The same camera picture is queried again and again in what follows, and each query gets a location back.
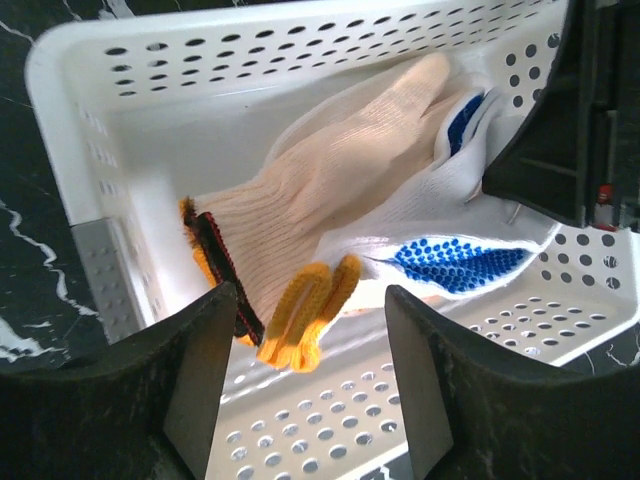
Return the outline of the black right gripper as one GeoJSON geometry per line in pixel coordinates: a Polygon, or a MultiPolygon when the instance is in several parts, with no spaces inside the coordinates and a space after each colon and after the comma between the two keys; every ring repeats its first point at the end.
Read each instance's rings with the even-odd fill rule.
{"type": "Polygon", "coordinates": [[[573,227],[639,231],[639,3],[570,1],[529,115],[483,192],[573,227]]]}

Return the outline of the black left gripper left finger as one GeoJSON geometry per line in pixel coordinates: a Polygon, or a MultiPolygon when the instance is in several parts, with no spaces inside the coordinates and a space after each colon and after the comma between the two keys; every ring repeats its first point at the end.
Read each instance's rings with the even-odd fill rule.
{"type": "Polygon", "coordinates": [[[202,479],[237,300],[224,283],[56,369],[1,377],[5,479],[202,479]]]}

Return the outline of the cream knit glove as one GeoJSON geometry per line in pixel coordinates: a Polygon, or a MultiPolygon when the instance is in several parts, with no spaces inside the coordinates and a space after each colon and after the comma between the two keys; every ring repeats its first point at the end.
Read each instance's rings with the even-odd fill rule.
{"type": "Polygon", "coordinates": [[[180,203],[193,255],[213,284],[238,295],[234,334],[261,344],[294,274],[321,236],[382,204],[431,164],[458,101],[451,64],[433,53],[325,100],[291,125],[251,180],[180,203]]]}

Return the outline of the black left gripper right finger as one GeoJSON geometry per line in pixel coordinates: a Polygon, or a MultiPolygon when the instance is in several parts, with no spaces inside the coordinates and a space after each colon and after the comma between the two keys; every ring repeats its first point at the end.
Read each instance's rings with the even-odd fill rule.
{"type": "Polygon", "coordinates": [[[635,479],[639,369],[525,357],[398,286],[385,317],[417,479],[635,479]]]}

